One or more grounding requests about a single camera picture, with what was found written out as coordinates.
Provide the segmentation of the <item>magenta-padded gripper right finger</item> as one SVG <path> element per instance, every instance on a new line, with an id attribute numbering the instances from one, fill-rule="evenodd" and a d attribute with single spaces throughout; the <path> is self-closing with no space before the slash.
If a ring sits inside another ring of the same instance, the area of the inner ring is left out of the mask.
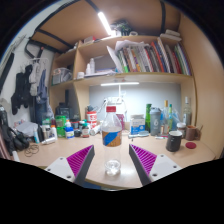
<path id="1" fill-rule="evenodd" d="M 181 170 L 165 154 L 155 155 L 133 144 L 129 145 L 129 155 L 143 186 Z"/>

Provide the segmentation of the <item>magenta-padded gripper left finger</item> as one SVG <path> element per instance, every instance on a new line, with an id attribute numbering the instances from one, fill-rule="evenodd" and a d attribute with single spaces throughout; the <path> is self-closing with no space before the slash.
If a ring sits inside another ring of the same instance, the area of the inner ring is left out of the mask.
<path id="1" fill-rule="evenodd" d="M 59 157 L 46 171 L 82 186 L 94 155 L 94 146 L 90 145 L 67 158 Z"/>

